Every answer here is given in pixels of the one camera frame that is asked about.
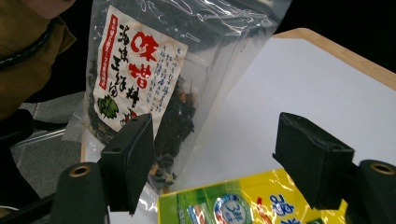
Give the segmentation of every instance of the yellow package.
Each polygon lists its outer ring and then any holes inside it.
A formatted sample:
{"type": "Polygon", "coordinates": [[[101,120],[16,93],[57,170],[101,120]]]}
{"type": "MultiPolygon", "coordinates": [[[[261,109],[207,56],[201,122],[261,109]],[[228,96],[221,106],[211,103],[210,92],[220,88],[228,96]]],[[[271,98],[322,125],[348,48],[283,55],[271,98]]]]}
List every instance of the yellow package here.
{"type": "Polygon", "coordinates": [[[347,203],[339,210],[311,209],[286,171],[278,169],[164,194],[158,208],[161,224],[345,224],[347,203]]]}

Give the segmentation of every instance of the plastic bag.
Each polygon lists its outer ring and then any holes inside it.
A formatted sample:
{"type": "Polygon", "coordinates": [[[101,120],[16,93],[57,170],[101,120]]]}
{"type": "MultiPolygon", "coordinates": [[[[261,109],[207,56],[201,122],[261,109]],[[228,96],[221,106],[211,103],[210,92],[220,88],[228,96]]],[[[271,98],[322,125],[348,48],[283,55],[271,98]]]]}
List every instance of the plastic bag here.
{"type": "Polygon", "coordinates": [[[168,191],[198,148],[219,89],[231,88],[222,83],[233,85],[224,80],[242,74],[286,13],[290,1],[278,2],[94,0],[87,130],[106,145],[129,119],[151,113],[156,163],[148,182],[168,191]]]}
{"type": "Polygon", "coordinates": [[[338,210],[311,209],[284,169],[161,195],[162,224],[345,224],[338,210]]]}

